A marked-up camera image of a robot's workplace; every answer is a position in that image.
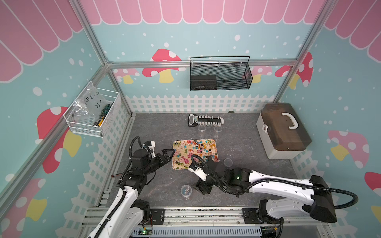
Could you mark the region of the clear plastic jar lid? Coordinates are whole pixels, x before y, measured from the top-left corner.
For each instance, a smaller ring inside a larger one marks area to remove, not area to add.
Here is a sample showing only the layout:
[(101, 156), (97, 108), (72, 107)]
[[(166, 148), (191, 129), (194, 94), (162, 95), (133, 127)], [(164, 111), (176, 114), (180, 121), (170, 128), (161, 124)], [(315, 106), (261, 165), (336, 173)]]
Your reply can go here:
[(233, 161), (230, 159), (230, 158), (226, 158), (224, 161), (223, 161), (224, 165), (228, 168), (232, 167), (233, 166)]

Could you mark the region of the clear plastic candy jar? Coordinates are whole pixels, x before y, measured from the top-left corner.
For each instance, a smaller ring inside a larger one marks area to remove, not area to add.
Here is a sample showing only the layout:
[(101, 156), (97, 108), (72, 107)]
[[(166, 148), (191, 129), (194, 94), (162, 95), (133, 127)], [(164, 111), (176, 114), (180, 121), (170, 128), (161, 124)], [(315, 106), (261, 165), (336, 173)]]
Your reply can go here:
[(199, 132), (199, 138), (203, 139), (205, 136), (206, 126), (205, 125), (199, 125), (198, 126), (198, 132)]

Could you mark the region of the clear jar with brown candies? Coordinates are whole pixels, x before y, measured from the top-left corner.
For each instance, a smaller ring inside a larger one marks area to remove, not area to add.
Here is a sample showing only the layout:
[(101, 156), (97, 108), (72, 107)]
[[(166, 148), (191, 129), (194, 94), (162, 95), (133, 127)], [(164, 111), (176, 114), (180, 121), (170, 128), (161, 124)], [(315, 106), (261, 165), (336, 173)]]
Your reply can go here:
[(222, 126), (215, 126), (214, 127), (214, 138), (218, 139), (221, 132), (222, 132)]

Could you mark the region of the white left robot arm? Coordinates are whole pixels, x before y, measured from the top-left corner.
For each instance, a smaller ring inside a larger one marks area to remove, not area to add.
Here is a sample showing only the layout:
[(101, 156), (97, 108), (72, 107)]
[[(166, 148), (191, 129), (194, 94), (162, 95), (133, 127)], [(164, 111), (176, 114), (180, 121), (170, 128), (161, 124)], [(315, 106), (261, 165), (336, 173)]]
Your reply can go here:
[(152, 181), (149, 174), (171, 162), (175, 149), (155, 153), (155, 142), (141, 142), (136, 136), (129, 146), (129, 163), (119, 178), (118, 193), (106, 214), (89, 238), (129, 238), (138, 225), (150, 223), (152, 215), (148, 201), (138, 199), (143, 188)]

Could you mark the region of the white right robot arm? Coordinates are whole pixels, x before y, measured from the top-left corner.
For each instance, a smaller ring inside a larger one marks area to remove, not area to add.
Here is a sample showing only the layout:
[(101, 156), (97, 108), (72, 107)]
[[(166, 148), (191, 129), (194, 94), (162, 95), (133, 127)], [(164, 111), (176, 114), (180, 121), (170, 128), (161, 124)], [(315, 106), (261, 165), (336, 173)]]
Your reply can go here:
[(310, 216), (325, 223), (337, 221), (336, 211), (355, 205), (358, 196), (347, 190), (330, 188), (321, 176), (288, 179), (269, 176), (246, 168), (229, 169), (224, 164), (198, 155), (191, 156), (189, 171), (198, 176), (195, 189), (203, 195), (214, 187), (240, 197), (246, 193), (276, 195), (279, 200), (263, 199), (257, 211), (259, 220), (284, 216)]

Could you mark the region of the floral rectangular tray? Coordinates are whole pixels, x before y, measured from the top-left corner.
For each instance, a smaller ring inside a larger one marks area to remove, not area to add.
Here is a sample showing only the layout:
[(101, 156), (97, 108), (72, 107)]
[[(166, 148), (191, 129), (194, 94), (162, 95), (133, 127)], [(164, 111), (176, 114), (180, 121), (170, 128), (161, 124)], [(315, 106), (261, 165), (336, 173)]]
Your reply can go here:
[(191, 165), (191, 156), (198, 155), (203, 160), (213, 160), (218, 162), (218, 152), (214, 139), (178, 140), (173, 142), (175, 150), (172, 158), (172, 168), (174, 170), (187, 170)]

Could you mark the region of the green tool in white basket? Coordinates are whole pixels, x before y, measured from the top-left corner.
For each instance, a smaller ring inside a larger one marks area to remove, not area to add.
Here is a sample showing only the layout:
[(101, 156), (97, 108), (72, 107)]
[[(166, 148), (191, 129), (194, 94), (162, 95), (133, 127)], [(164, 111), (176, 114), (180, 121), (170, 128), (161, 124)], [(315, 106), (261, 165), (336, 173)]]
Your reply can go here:
[(110, 104), (107, 104), (104, 109), (102, 110), (101, 114), (100, 114), (100, 117), (97, 121), (95, 121), (95, 123), (93, 124), (94, 127), (100, 127), (102, 126), (107, 114), (109, 113), (110, 109), (111, 109), (112, 105)]

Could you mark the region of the black box in mesh basket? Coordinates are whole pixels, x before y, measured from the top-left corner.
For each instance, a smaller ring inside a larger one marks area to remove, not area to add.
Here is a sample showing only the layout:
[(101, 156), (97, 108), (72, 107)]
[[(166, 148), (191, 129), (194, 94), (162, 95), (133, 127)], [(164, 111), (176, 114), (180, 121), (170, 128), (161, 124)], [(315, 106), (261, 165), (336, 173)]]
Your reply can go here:
[(193, 75), (190, 77), (190, 90), (217, 90), (216, 75)]

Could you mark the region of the clear plastic zip bag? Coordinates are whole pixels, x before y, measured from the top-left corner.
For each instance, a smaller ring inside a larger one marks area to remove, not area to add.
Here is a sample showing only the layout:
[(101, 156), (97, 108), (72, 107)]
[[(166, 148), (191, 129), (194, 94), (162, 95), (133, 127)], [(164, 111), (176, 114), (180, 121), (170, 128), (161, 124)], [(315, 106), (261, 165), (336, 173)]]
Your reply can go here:
[(94, 119), (97, 121), (107, 104), (110, 103), (100, 90), (90, 82), (74, 101), (72, 117), (78, 120)]

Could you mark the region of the brown lidded white storage box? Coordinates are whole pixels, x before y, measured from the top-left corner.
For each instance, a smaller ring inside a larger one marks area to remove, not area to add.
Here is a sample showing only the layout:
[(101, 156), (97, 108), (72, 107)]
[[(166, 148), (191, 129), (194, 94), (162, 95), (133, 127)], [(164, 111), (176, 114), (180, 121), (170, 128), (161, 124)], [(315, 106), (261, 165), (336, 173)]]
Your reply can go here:
[(293, 159), (312, 142), (291, 104), (266, 104), (257, 129), (269, 159)]

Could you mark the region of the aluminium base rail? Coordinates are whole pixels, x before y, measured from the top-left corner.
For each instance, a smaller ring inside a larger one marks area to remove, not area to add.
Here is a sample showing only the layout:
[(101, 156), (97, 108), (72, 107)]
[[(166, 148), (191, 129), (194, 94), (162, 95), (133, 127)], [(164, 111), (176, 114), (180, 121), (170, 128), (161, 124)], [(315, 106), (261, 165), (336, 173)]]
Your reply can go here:
[(154, 221), (138, 225), (132, 238), (223, 238), (270, 237), (282, 232), (283, 238), (332, 238), (328, 224), (309, 217), (284, 217), (279, 224), (254, 224), (243, 207), (165, 207), (162, 224)]

